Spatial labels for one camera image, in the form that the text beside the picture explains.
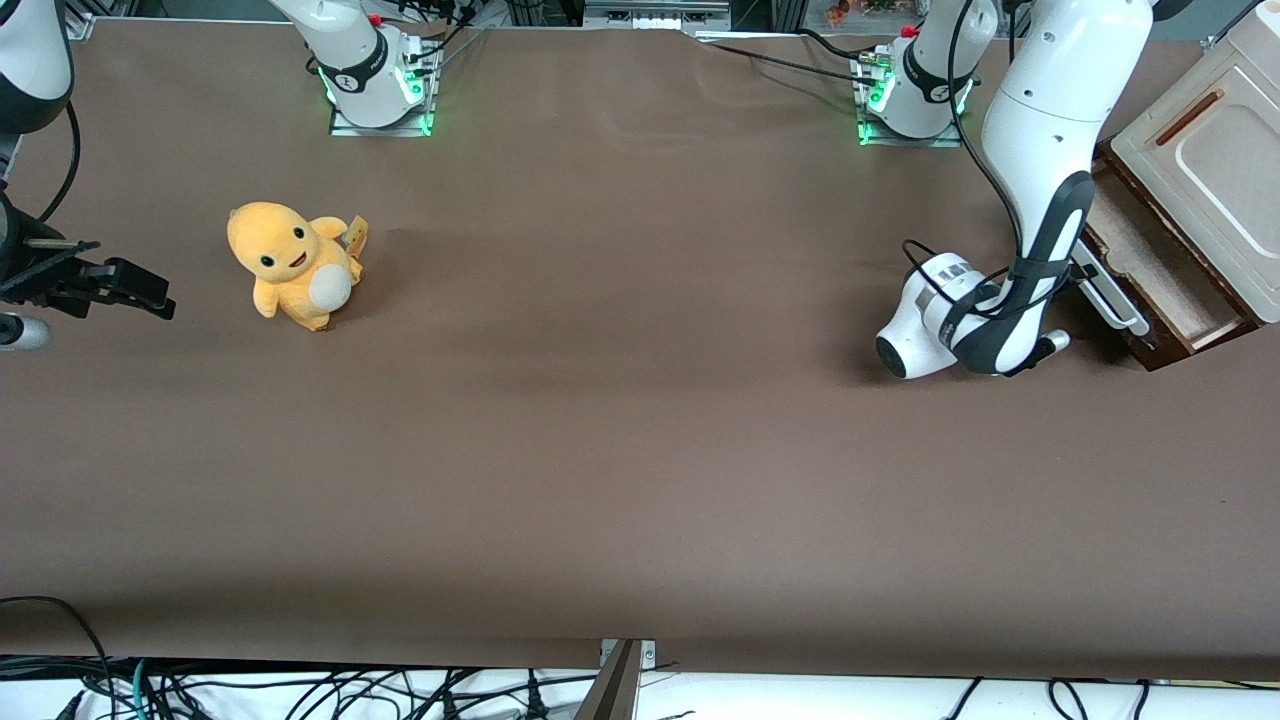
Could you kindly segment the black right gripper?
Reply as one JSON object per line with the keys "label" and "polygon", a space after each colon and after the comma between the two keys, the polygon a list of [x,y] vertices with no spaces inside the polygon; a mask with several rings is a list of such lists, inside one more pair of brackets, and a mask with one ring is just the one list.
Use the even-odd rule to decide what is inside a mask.
{"label": "black right gripper", "polygon": [[31,305],[74,319],[86,319],[93,305],[133,307],[172,320],[177,302],[157,304],[129,293],[165,293],[168,281],[124,258],[93,263],[84,255],[99,241],[70,240],[51,225],[18,209],[1,195],[3,348],[41,348],[51,329],[33,316],[9,313]]}

